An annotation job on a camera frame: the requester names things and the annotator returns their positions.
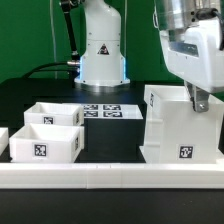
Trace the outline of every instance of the white container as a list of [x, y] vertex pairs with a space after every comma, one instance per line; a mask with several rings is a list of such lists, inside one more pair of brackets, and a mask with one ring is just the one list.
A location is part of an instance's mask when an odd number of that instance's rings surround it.
[[56, 104], [37, 102], [24, 112], [24, 122], [78, 126], [84, 123], [83, 106], [80, 104]]
[[8, 128], [0, 128], [0, 155], [9, 144], [9, 132]]
[[83, 127], [26, 124], [10, 138], [12, 162], [72, 163], [83, 148]]
[[146, 86], [147, 120], [142, 153], [147, 163], [216, 163], [224, 103], [209, 97], [196, 113], [185, 87]]

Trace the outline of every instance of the black table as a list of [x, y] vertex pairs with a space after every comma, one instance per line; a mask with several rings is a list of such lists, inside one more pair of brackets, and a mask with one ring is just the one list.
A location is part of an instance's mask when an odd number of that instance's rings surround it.
[[[129, 91], [99, 95], [73, 89], [69, 80], [9, 79], [0, 84], [0, 126], [15, 133], [23, 126], [23, 111], [37, 101], [135, 104], [145, 118], [143, 95], [144, 83], [138, 82]], [[144, 131], [144, 125], [138, 128]], [[138, 149], [135, 159], [110, 157], [106, 162], [116, 160], [144, 162]], [[84, 156], [78, 162], [88, 161], [103, 157]], [[1, 162], [9, 162], [7, 150]], [[223, 224], [223, 207], [224, 191], [215, 189], [0, 190], [1, 223]]]

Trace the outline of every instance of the white open box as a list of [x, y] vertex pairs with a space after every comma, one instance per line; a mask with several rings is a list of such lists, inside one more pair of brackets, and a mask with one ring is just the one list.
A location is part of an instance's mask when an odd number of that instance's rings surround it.
[[78, 126], [84, 123], [83, 106], [80, 104], [40, 103], [24, 112], [24, 122]]
[[73, 163], [83, 148], [83, 127], [26, 124], [10, 138], [12, 162]]
[[0, 128], [0, 155], [9, 144], [9, 133], [8, 128]]

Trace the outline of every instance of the triangle warning sticker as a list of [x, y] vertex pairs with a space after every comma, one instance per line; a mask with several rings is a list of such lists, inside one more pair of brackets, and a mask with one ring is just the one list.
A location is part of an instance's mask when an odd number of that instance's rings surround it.
[[109, 55], [109, 51], [105, 44], [103, 44], [103, 46], [100, 48], [98, 54]]

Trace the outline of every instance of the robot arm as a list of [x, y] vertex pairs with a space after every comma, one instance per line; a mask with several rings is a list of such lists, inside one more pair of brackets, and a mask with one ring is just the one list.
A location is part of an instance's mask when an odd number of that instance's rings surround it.
[[220, 2], [155, 0], [155, 8], [168, 70], [185, 80], [194, 110], [208, 111], [209, 94], [224, 90]]
[[128, 86], [130, 80], [126, 78], [125, 58], [120, 52], [121, 16], [104, 0], [61, 0], [72, 59], [79, 59], [79, 55], [69, 12], [81, 3], [86, 18], [86, 52], [80, 57], [75, 86], [94, 92], [115, 91], [121, 86]]

